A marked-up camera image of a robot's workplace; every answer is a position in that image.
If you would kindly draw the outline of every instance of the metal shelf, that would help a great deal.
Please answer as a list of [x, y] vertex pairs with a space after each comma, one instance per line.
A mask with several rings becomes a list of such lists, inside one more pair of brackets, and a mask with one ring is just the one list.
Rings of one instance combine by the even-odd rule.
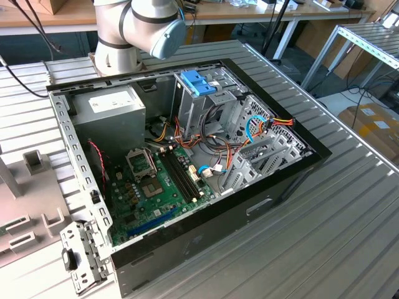
[[346, 38], [347, 42], [330, 66], [330, 70], [340, 62], [352, 43], [380, 60], [380, 63], [370, 73], [361, 87], [367, 84], [383, 63], [389, 65], [393, 69], [399, 68], [399, 32], [384, 28], [379, 23], [352, 24], [346, 26], [337, 25], [302, 82], [301, 87], [303, 89], [307, 89], [311, 83], [316, 71], [329, 53], [337, 36]]

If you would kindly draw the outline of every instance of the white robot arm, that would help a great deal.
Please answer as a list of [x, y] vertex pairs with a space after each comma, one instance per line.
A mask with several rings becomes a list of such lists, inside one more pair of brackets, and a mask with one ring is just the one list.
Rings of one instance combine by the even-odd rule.
[[102, 75], [141, 68], [139, 49], [166, 59], [186, 36], [174, 0], [95, 0], [99, 43], [95, 64]]

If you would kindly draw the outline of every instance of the yellow cable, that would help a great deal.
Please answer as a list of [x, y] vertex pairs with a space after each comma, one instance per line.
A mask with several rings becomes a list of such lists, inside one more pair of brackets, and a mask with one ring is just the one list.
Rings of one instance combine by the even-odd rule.
[[159, 138], [157, 138], [157, 139], [155, 139], [154, 141], [155, 142], [159, 142], [159, 141], [161, 141], [161, 140], [163, 140], [164, 138], [165, 138], [165, 135], [166, 135], [166, 127], [167, 127], [167, 123], [165, 123], [165, 125], [163, 126], [163, 131], [162, 131], [162, 134], [161, 134], [161, 136], [159, 137]]
[[288, 122], [292, 121], [292, 120], [280, 120], [278, 118], [273, 118], [273, 120], [282, 121], [284, 123], [288, 123]]

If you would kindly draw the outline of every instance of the cardboard box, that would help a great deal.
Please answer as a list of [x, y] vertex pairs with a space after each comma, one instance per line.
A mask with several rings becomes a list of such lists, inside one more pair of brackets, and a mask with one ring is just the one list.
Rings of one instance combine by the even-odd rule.
[[[339, 118], [352, 126], [356, 106], [348, 107]], [[368, 144], [399, 165], [399, 121], [377, 104], [360, 105], [353, 128]]]
[[339, 0], [317, 0], [317, 2], [327, 8], [339, 8], [342, 6], [342, 2]]
[[[41, 14], [56, 14], [57, 11], [67, 2], [68, 0], [29, 0], [34, 8], [35, 12]], [[26, 4], [25, 0], [17, 0], [17, 3], [22, 7], [25, 11], [31, 11]], [[0, 0], [0, 6], [15, 6], [11, 4], [8, 0]]]

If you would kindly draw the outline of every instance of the slotted aluminum surface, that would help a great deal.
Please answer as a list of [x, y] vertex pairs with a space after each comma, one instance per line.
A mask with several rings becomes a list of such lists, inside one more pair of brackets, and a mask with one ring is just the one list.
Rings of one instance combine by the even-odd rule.
[[[397, 169], [316, 101], [238, 41], [182, 47], [149, 69], [231, 58], [333, 155], [285, 203], [137, 291], [132, 298], [390, 298], [399, 286]], [[89, 59], [49, 64], [57, 83], [96, 77]], [[44, 92], [44, 67], [14, 67]], [[38, 148], [50, 155], [77, 217], [85, 211], [49, 100], [38, 100], [0, 70], [0, 145], [7, 163]], [[61, 244], [0, 269], [7, 298], [75, 298]], [[87, 298], [118, 298], [111, 279]]]
[[367, 23], [339, 26], [338, 33], [390, 67], [399, 67], [399, 32]]

